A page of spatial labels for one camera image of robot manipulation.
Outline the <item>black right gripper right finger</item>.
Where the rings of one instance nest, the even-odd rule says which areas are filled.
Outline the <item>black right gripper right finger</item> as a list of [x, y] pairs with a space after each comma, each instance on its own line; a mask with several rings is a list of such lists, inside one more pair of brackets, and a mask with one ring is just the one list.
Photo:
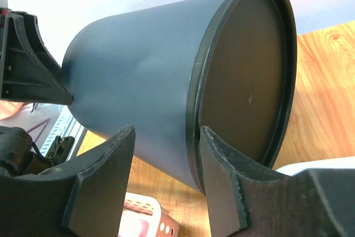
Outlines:
[[212, 236], [353, 236], [354, 170], [281, 174], [208, 127], [200, 149]]

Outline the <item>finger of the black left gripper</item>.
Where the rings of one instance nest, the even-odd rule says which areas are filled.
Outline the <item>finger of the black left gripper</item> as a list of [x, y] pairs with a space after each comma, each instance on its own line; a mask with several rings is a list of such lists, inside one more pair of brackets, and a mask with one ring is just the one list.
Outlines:
[[46, 49], [35, 15], [1, 12], [1, 99], [71, 105], [61, 67]]

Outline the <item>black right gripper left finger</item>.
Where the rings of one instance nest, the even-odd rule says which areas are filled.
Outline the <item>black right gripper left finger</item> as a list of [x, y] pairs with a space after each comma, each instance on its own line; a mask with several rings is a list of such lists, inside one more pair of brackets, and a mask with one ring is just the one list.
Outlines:
[[127, 126], [39, 174], [1, 174], [1, 235], [117, 236], [134, 146]]

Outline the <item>white plastic tub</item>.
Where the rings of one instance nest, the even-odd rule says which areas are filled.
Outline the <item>white plastic tub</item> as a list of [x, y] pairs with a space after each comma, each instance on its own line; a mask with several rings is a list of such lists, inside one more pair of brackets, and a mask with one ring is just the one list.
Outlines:
[[294, 176], [307, 169], [354, 169], [355, 156], [309, 162], [293, 163], [276, 169], [277, 172]]

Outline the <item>black round bin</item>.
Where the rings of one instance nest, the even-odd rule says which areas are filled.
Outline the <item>black round bin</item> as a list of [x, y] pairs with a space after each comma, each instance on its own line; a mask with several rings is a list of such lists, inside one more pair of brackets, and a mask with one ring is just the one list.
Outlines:
[[200, 128], [272, 167], [296, 69], [290, 0], [185, 0], [87, 25], [62, 84], [81, 125], [103, 138], [134, 126], [136, 157], [204, 191]]

